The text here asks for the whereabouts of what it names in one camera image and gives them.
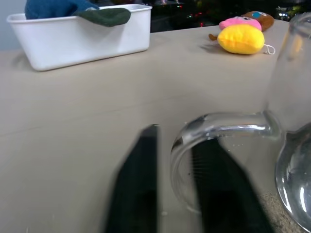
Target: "white plastic container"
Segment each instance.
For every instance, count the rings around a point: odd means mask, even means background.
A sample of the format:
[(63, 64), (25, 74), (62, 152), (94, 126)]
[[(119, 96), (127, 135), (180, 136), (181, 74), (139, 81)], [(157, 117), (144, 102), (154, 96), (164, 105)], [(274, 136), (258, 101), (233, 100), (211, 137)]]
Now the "white plastic container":
[(76, 16), (26, 20), (25, 14), (17, 14), (7, 21), (32, 67), (45, 71), (147, 50), (152, 7), (128, 4), (100, 9), (120, 7), (128, 9), (131, 18), (111, 28)]

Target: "pink plush toy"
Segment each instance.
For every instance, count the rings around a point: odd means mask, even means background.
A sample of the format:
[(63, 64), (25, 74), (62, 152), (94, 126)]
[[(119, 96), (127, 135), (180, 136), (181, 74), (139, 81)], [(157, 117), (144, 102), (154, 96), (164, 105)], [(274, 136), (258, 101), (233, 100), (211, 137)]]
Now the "pink plush toy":
[(225, 21), (220, 22), (219, 27), (221, 30), (223, 30), (224, 28), (228, 26), (236, 25), (236, 24), (248, 24), (250, 26), (257, 28), (259, 31), (261, 31), (261, 25), (257, 20), (248, 18), (248, 17), (240, 17), (240, 16), (229, 18), (229, 19), (226, 19)]

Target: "glass jug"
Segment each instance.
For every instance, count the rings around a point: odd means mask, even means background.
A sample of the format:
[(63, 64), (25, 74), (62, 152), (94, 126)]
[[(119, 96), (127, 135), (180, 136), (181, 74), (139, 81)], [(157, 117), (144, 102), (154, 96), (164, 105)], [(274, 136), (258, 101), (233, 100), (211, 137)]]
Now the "glass jug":
[(224, 147), (243, 140), (251, 145), (248, 153), (256, 157), (248, 170), (258, 179), (259, 189), (276, 189), (291, 217), (311, 232), (311, 13), (291, 20), (262, 111), (207, 114), (186, 124), (176, 138), (171, 153), (172, 187), (177, 198), (196, 213), (200, 211), (193, 181), (186, 176), (189, 153), (214, 138)]

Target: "beige tabletop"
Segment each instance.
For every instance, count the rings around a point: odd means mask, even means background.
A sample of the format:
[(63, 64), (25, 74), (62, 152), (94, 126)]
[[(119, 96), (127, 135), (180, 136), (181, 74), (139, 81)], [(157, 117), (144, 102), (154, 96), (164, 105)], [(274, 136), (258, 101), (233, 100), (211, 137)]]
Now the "beige tabletop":
[(264, 33), (275, 55), (225, 52), (207, 36), (218, 26), (154, 33), (145, 52), (47, 72), (1, 52), (0, 232), (99, 232), (114, 171), (150, 124), (161, 127), (161, 232), (194, 232), (169, 181), (173, 141), (205, 113), (260, 110), (287, 28)]

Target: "black object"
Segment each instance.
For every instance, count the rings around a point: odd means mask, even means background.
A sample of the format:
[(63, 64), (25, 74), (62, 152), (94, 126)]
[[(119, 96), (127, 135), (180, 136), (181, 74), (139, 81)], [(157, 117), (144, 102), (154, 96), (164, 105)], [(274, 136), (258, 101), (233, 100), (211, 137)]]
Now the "black object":
[(157, 131), (143, 130), (121, 167), (105, 233), (157, 232)]
[(192, 170), (204, 232), (274, 232), (246, 173), (217, 139), (192, 148)]
[(76, 12), (75, 15), (82, 17), (92, 23), (106, 27), (125, 24), (131, 18), (131, 12), (125, 8), (80, 11)]

